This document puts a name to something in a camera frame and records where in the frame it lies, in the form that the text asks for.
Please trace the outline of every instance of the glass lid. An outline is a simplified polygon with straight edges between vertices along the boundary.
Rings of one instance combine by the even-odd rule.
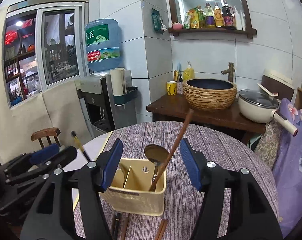
[[[260,106],[267,109],[278,108],[278,101],[263,92],[245,89],[241,90],[238,93],[238,96],[243,100],[247,101],[248,103],[254,104],[256,106]]]

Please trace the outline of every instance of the water bottle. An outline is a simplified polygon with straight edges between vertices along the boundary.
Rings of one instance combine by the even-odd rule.
[[[95,20],[85,26],[85,50],[90,70],[110,70],[121,63],[118,29],[118,22],[113,19]]]

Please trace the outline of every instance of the window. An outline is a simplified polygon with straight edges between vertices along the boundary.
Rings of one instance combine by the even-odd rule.
[[[47,85],[79,75],[74,10],[44,13],[43,59]]]
[[[7,14],[4,76],[10,106],[89,73],[84,3],[34,5]]]

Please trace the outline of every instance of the wooden chair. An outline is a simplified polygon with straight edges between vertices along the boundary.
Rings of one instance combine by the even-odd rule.
[[[48,141],[48,143],[50,145],[51,144],[50,136],[53,136],[54,139],[55,139],[55,141],[56,141],[56,144],[60,147],[61,145],[60,145],[59,140],[58,140],[58,135],[60,133],[61,132],[60,132],[59,128],[56,128],[56,127],[46,128],[46,129],[34,132],[31,135],[31,141],[33,142],[35,140],[39,140],[40,146],[43,149],[44,145],[43,145],[43,142],[42,142],[41,138],[46,137],[47,141]]]

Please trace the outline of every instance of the floral fabric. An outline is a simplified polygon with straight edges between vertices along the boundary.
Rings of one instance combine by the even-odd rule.
[[[254,152],[272,169],[280,145],[282,126],[275,120],[265,126],[265,133],[261,136]]]
[[[283,237],[286,237],[302,217],[302,109],[297,110],[286,98],[279,109],[299,129],[295,137],[282,130],[273,168],[281,218],[279,224]]]

